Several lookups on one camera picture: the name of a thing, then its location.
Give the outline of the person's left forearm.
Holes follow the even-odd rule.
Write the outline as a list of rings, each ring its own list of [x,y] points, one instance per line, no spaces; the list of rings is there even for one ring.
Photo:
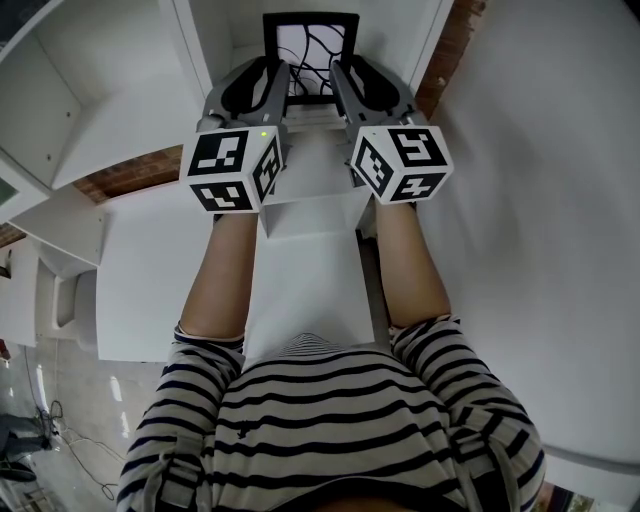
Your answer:
[[[257,227],[255,213],[224,215],[214,224],[179,321],[184,333],[222,340],[244,334]]]

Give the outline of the person's right forearm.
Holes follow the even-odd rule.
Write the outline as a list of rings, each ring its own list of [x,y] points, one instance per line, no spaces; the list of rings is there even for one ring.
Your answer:
[[[384,298],[393,326],[410,327],[448,315],[451,305],[414,208],[375,204]]]

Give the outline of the dark chair base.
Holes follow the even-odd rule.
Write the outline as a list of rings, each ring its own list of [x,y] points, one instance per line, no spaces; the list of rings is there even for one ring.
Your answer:
[[[0,480],[35,482],[36,474],[19,459],[50,449],[49,437],[38,419],[0,414]]]

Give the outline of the person's striped shirt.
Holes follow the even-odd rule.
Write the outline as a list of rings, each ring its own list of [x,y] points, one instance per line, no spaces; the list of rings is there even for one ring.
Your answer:
[[[122,469],[117,512],[305,512],[370,496],[419,512],[529,512],[546,459],[458,318],[388,351],[304,333],[247,365],[177,331]]]

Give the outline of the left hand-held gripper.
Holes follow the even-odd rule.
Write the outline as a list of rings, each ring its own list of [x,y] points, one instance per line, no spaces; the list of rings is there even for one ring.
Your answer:
[[[209,214],[258,213],[285,168],[288,131],[281,124],[289,64],[268,71],[265,56],[234,68],[206,97],[196,133],[186,141],[186,187]],[[229,127],[226,121],[251,121]]]

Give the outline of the black framed picture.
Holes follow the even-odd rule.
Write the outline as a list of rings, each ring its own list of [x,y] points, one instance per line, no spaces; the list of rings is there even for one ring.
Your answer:
[[[289,66],[287,104],[322,105],[334,101],[331,66],[348,69],[360,16],[344,12],[277,12],[262,17],[269,69]]]

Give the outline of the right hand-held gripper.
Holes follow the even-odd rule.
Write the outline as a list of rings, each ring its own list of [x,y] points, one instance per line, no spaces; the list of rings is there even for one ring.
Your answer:
[[[454,170],[441,129],[417,111],[400,77],[375,61],[354,56],[351,80],[340,61],[331,64],[336,107],[346,121],[352,187],[369,190],[382,205],[432,198]]]

